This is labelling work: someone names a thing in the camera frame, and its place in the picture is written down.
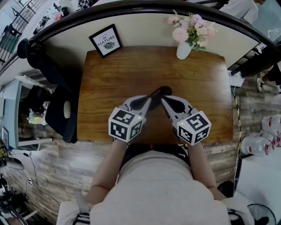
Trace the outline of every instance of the white vase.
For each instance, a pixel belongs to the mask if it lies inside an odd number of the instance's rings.
[[[181,42],[177,47],[177,57],[179,59],[185,59],[192,50],[192,46],[189,43]]]

